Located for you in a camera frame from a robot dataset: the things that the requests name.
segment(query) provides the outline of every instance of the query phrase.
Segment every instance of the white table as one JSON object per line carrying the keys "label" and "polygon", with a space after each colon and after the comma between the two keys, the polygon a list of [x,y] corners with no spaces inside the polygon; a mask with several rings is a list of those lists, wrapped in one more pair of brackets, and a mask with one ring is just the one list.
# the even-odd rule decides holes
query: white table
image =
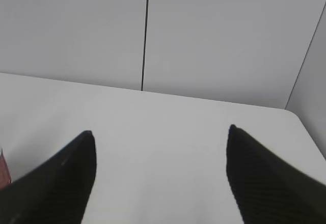
{"label": "white table", "polygon": [[83,223],[242,223],[225,172],[233,123],[326,183],[325,159],[286,110],[8,74],[0,92],[13,179],[93,131],[98,170]]}

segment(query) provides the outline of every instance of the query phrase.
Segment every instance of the gray wall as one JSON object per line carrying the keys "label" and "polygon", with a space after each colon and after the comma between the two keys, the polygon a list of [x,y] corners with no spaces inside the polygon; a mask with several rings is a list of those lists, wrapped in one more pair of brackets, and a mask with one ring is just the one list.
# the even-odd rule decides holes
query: gray wall
{"label": "gray wall", "polygon": [[299,116],[323,155],[326,156],[325,10],[286,108]]}
{"label": "gray wall", "polygon": [[140,89],[146,0],[0,0],[0,72]]}
{"label": "gray wall", "polygon": [[325,0],[149,0],[144,90],[285,108]]}

